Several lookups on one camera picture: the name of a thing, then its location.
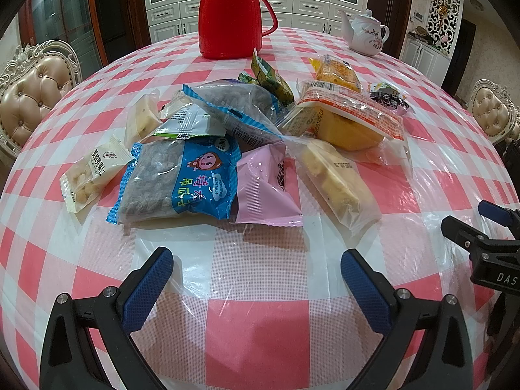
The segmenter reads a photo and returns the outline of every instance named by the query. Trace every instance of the blue snack bag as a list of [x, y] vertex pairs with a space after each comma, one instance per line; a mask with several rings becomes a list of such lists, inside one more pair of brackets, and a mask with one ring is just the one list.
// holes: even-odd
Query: blue snack bag
[[178, 217], [185, 211], [229, 218], [241, 157], [232, 136], [134, 144], [132, 154], [136, 160], [121, 180], [108, 222]]

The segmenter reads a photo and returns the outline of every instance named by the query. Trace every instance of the pink snack bag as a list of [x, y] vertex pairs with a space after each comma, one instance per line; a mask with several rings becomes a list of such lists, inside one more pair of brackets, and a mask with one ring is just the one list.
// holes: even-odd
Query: pink snack bag
[[285, 144], [245, 152], [237, 162], [237, 223], [303, 226], [302, 210], [284, 189]]

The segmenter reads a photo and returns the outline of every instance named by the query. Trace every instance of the white teapot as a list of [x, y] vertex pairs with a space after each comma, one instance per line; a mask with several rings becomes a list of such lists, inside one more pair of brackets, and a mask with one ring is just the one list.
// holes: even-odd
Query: white teapot
[[383, 44], [390, 36], [388, 26], [372, 17], [372, 10], [366, 10], [363, 14], [354, 15], [352, 24], [348, 19], [347, 12], [339, 10], [343, 19], [341, 31], [343, 39], [347, 41], [348, 47], [355, 52], [365, 56], [375, 56], [381, 52]]

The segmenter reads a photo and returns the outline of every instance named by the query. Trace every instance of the blue gripper pad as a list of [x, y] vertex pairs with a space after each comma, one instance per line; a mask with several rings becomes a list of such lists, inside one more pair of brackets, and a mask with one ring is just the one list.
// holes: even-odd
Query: blue gripper pad
[[341, 257], [341, 275], [354, 295], [374, 333], [387, 335], [392, 328], [391, 310], [375, 284], [346, 251]]
[[509, 227], [513, 225], [511, 214], [505, 208], [492, 204], [491, 202], [480, 201], [478, 204], [478, 213], [501, 226]]
[[123, 306], [123, 330], [140, 330], [173, 272], [173, 255], [164, 251], [153, 263]]

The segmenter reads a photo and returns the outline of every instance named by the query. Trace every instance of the red thermos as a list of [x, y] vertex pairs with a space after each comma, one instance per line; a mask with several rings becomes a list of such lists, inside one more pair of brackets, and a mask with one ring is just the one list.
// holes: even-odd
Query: red thermos
[[278, 19], [267, 0], [273, 27], [262, 33], [259, 0], [200, 0], [199, 48], [209, 59], [251, 57], [262, 47], [262, 36], [278, 28]]

